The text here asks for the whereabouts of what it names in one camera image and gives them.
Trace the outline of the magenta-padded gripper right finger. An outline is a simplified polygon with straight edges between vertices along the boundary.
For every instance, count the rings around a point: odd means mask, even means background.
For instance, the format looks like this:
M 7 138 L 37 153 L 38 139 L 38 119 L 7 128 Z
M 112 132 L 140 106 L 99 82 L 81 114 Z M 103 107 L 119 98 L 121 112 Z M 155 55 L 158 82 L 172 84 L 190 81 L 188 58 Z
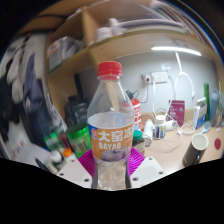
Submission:
M 166 176 L 166 172 L 154 157 L 145 157 L 136 149 L 126 165 L 125 183 L 127 189 L 140 188 Z

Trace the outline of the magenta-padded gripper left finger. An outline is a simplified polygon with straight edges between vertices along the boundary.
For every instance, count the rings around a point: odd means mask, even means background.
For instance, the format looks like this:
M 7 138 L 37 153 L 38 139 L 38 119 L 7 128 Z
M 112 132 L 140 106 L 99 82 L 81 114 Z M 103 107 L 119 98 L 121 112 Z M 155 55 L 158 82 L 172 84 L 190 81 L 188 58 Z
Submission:
M 57 175 L 78 186 L 96 189 L 98 171 L 92 151 L 89 150 L 80 158 L 67 162 Z

